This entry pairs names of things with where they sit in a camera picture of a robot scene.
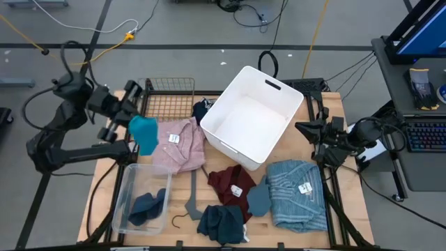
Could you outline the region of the black backlit keyboard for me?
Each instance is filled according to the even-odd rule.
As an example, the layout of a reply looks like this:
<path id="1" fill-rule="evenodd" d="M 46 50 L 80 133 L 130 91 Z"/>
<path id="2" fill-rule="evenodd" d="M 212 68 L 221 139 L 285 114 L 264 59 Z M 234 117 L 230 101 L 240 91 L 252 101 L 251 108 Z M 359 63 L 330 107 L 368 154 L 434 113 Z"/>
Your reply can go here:
<path id="1" fill-rule="evenodd" d="M 446 121 L 410 121 L 405 131 L 410 152 L 446 153 Z"/>

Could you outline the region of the black computer monitor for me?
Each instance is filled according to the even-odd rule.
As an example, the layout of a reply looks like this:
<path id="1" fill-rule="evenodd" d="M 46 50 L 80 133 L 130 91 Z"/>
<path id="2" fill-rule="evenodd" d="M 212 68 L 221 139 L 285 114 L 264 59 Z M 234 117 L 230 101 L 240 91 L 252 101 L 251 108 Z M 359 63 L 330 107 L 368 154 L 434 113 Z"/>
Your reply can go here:
<path id="1" fill-rule="evenodd" d="M 446 0 L 420 0 L 382 39 L 394 65 L 412 64 L 421 58 L 446 58 Z"/>

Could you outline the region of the white perforated plastic basket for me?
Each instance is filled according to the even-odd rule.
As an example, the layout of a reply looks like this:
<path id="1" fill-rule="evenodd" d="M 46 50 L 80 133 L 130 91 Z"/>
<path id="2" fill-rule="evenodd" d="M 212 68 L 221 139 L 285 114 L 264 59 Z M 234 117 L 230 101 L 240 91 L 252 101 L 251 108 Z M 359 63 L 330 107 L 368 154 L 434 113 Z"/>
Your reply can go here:
<path id="1" fill-rule="evenodd" d="M 200 121 L 209 144 L 250 171 L 268 158 L 304 95 L 245 66 Z"/>

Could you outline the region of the dark teal cloth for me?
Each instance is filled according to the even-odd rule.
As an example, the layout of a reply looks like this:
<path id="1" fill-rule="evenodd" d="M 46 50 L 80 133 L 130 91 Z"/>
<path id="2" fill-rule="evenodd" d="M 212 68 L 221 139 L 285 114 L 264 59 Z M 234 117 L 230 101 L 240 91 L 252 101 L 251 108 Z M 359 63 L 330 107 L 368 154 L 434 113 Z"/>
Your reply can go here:
<path id="1" fill-rule="evenodd" d="M 197 227 L 197 233 L 217 241 L 220 245 L 249 241 L 239 206 L 208 206 Z"/>

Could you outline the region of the clear plastic bin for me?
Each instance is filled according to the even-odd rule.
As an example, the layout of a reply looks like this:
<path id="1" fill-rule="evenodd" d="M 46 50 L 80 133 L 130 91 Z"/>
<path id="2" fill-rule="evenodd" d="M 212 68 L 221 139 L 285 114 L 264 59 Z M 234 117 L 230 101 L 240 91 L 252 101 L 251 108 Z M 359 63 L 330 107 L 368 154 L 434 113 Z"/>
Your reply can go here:
<path id="1" fill-rule="evenodd" d="M 171 199 L 172 174 L 167 168 L 159 165 L 131 164 L 125 168 L 120 191 L 116 200 L 112 229 L 120 234 L 136 234 L 153 236 L 161 234 L 167 223 L 167 211 Z M 158 190 L 165 188 L 164 207 L 160 216 L 146 221 L 141 226 L 133 225 L 128 216 L 134 201 L 147 192 L 156 196 Z"/>

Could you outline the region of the grey table foot bar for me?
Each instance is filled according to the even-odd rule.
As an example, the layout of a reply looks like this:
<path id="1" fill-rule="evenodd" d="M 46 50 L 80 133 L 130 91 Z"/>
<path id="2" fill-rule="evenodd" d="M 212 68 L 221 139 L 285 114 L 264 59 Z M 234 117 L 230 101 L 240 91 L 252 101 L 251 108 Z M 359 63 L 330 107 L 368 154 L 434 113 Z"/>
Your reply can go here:
<path id="1" fill-rule="evenodd" d="M 36 82 L 30 78 L 0 77 L 0 87 L 29 87 L 33 88 Z"/>
<path id="2" fill-rule="evenodd" d="M 2 3 L 6 4 L 7 6 L 14 8 L 18 5 L 45 5 L 45 4 L 59 4 L 64 7 L 69 6 L 69 3 L 67 0 L 0 0 Z"/>

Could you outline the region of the pink knit cloth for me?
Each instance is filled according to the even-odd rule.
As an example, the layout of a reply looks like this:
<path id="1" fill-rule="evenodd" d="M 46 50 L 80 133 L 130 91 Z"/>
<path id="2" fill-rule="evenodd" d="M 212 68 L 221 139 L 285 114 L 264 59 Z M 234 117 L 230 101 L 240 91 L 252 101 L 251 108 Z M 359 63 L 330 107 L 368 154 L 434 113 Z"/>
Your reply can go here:
<path id="1" fill-rule="evenodd" d="M 169 135 L 180 136 L 178 144 L 168 141 Z M 167 168 L 172 174 L 200 168 L 206 159 L 205 135 L 194 117 L 158 124 L 158 141 L 152 154 L 154 165 Z"/>

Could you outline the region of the black metal table frame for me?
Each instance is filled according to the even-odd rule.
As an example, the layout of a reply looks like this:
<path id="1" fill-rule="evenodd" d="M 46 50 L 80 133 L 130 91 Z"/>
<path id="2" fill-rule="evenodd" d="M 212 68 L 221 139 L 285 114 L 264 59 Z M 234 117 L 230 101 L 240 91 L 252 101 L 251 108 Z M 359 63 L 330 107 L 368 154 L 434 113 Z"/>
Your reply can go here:
<path id="1" fill-rule="evenodd" d="M 221 91 L 194 91 L 194 103 L 201 98 L 217 98 Z M 268 162 L 276 162 L 291 158 L 309 160 L 313 146 L 309 145 L 305 138 L 290 125 L 283 137 L 273 149 Z M 346 167 L 337 171 L 327 182 L 330 192 L 334 195 L 344 213 L 361 233 L 362 237 L 369 243 L 374 242 L 373 234 L 360 177 L 351 171 L 355 166 L 353 158 L 347 158 Z M 95 166 L 93 179 L 89 191 L 89 200 L 86 204 L 82 225 L 79 230 L 78 239 L 83 241 L 87 238 L 87 232 L 93 231 L 105 218 L 106 214 L 115 209 L 119 188 L 123 175 L 123 168 L 119 167 L 112 159 L 99 159 Z M 169 214 L 174 217 L 185 213 L 183 204 L 190 195 L 190 175 L 180 174 L 173 179 L 172 199 Z M 327 232 L 312 232 L 297 234 L 285 229 L 276 228 L 268 216 L 253 218 L 249 221 L 250 243 L 244 244 L 245 248 L 275 248 L 278 243 L 283 243 L 285 248 L 329 248 L 332 245 L 340 246 L 355 245 L 353 237 L 348 234 L 346 227 L 341 223 L 334 209 L 327 214 L 329 230 Z M 210 247 L 213 242 L 206 237 L 197 234 L 188 234 L 186 226 L 192 223 L 190 220 L 180 219 L 180 229 L 168 226 L 158 236 L 123 235 L 112 230 L 105 229 L 100 237 L 100 243 L 115 242 L 125 245 L 149 245 L 161 248 L 163 246 L 174 246 L 177 241 L 182 241 L 183 247 L 200 248 Z"/>

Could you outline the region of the dark navy cloth with label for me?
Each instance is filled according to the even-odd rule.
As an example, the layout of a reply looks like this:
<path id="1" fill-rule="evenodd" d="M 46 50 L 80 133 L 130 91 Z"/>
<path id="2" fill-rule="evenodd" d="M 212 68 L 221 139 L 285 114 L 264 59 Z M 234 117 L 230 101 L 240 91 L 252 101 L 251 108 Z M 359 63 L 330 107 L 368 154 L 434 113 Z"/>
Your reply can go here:
<path id="1" fill-rule="evenodd" d="M 201 120 L 207 114 L 208 110 L 215 104 L 216 98 L 207 99 L 202 98 L 199 102 L 195 103 L 192 108 L 192 116 L 196 119 L 197 124 L 200 125 Z"/>

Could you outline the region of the grey flat clothes hanger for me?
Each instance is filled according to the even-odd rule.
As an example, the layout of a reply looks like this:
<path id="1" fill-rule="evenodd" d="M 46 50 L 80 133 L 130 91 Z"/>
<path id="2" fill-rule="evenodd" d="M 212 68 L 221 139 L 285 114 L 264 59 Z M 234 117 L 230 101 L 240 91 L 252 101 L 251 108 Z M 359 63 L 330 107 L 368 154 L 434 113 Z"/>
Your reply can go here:
<path id="1" fill-rule="evenodd" d="M 171 219 L 171 224 L 180 229 L 180 227 L 175 223 L 177 218 L 184 218 L 189 216 L 192 221 L 200 220 L 203 212 L 197 208 L 197 171 L 193 170 L 191 172 L 191 190 L 190 190 L 190 198 L 185 203 L 186 214 L 183 215 L 175 215 Z"/>

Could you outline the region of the maroon cloth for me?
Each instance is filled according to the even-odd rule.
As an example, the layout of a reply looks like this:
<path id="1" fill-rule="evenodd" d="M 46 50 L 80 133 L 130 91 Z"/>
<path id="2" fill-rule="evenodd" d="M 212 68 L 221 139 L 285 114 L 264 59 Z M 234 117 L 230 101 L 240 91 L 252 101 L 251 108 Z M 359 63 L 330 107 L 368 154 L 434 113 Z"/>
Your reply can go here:
<path id="1" fill-rule="evenodd" d="M 219 201 L 223 205 L 240 207 L 244 223 L 252 217 L 252 214 L 248 212 L 247 193 L 251 188 L 256 186 L 256 183 L 241 165 L 227 167 L 225 170 L 209 173 L 208 185 L 215 189 Z M 232 185 L 237 185 L 243 189 L 240 197 L 232 194 Z"/>

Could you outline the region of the blue striped cloth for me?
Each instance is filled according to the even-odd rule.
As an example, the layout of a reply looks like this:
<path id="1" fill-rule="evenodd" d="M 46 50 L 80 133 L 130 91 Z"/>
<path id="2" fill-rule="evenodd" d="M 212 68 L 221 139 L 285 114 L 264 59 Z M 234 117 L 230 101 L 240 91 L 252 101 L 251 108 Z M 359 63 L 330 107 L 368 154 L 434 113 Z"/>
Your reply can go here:
<path id="1" fill-rule="evenodd" d="M 312 193 L 301 194 L 298 186 L 310 182 Z M 274 226 L 297 233 L 327 231 L 323 184 L 312 162 L 285 160 L 267 166 L 267 184 Z"/>

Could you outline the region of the grey side desk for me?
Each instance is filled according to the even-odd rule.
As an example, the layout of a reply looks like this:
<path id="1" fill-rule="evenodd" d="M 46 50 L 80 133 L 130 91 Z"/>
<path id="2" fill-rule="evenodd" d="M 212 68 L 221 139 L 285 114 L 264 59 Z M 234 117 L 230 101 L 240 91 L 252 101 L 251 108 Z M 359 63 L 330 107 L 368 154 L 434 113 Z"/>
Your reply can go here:
<path id="1" fill-rule="evenodd" d="M 446 126 L 446 104 L 433 111 L 415 107 L 409 83 L 404 74 L 409 68 L 429 69 L 429 81 L 435 88 L 446 84 L 446 58 L 423 58 L 413 65 L 392 65 L 381 38 L 371 41 L 392 102 L 409 123 L 425 122 Z M 407 149 L 397 153 L 409 190 L 413 192 L 446 192 L 446 152 L 414 153 Z"/>

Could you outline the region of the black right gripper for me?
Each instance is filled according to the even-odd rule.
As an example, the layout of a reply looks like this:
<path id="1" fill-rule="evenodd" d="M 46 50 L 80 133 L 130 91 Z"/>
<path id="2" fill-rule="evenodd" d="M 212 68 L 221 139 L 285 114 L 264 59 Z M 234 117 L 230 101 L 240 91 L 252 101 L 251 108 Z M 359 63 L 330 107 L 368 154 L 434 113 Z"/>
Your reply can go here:
<path id="1" fill-rule="evenodd" d="M 312 159 L 319 167 L 339 167 L 346 159 L 346 150 L 341 142 L 341 136 L 345 134 L 344 119 L 333 116 L 331 122 L 327 122 L 328 115 L 329 109 L 323 107 L 316 121 L 296 122 L 295 128 L 310 144 L 316 144 Z"/>

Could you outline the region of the black power strip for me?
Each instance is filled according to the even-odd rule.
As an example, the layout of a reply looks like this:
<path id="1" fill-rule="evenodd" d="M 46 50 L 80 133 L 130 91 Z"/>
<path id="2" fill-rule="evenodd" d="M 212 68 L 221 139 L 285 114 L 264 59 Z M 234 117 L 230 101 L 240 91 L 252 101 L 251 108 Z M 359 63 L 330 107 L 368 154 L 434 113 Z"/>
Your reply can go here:
<path id="1" fill-rule="evenodd" d="M 329 89 L 323 78 L 286 79 L 282 82 L 301 93 L 324 92 Z"/>

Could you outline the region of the black floor stand foot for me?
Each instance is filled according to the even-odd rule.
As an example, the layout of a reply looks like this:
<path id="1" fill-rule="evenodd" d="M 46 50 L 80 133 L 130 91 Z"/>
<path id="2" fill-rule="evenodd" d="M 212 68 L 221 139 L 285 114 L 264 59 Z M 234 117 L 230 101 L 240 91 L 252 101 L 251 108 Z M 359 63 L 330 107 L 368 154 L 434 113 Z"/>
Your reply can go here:
<path id="1" fill-rule="evenodd" d="M 0 127 L 11 124 L 13 121 L 12 110 L 7 107 L 0 107 Z"/>

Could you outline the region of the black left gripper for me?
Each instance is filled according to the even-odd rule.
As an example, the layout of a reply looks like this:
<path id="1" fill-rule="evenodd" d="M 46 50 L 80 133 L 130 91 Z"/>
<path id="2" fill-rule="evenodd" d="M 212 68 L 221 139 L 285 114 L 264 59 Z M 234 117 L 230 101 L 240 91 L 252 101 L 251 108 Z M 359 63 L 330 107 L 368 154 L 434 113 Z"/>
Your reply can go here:
<path id="1" fill-rule="evenodd" d="M 119 127 L 128 128 L 130 117 L 139 116 L 138 99 L 142 87 L 134 80 L 128 80 L 123 90 L 110 93 L 108 90 L 98 89 L 99 108 L 97 113 L 107 117 L 109 123 L 101 128 L 98 138 L 113 143 L 118 138 Z"/>

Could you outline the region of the white paper sheet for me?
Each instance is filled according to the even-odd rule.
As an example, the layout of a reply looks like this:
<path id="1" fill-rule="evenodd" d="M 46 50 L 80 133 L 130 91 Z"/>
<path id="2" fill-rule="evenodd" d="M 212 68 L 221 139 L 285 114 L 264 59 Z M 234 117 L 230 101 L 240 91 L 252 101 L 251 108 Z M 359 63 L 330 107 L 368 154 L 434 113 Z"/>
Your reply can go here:
<path id="1" fill-rule="evenodd" d="M 360 150 L 353 151 L 353 156 L 361 161 L 371 160 L 386 151 L 381 138 L 382 130 L 373 121 L 363 121 L 359 125 L 348 127 L 348 140 Z"/>

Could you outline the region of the grey black work gloves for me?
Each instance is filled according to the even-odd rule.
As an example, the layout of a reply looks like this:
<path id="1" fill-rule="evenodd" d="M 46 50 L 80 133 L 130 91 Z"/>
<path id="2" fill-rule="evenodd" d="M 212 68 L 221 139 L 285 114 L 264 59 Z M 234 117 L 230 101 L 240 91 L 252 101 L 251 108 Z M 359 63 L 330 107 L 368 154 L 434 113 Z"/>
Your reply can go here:
<path id="1" fill-rule="evenodd" d="M 429 69 L 409 68 L 404 77 L 410 86 L 415 107 L 420 110 L 437 110 L 438 99 L 433 84 L 429 81 Z"/>

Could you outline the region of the navy blue cloth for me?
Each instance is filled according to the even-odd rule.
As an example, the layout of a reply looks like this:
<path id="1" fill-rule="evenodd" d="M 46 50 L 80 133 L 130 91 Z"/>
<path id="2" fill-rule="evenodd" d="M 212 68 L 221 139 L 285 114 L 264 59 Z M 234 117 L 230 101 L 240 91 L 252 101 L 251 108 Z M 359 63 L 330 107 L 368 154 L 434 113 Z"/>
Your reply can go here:
<path id="1" fill-rule="evenodd" d="M 147 192 L 135 199 L 128 220 L 135 226 L 141 226 L 148 220 L 156 219 L 160 216 L 163 207 L 166 189 L 158 190 L 156 196 Z"/>

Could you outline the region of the slate blue cloth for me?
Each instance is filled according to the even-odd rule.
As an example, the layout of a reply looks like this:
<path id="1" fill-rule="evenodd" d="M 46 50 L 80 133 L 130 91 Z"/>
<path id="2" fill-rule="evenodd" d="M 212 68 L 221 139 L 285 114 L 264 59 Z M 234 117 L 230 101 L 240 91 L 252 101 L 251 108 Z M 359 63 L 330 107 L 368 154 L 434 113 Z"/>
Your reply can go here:
<path id="1" fill-rule="evenodd" d="M 260 183 L 249 190 L 247 193 L 248 212 L 255 217 L 263 217 L 272 205 L 267 176 L 264 175 Z"/>

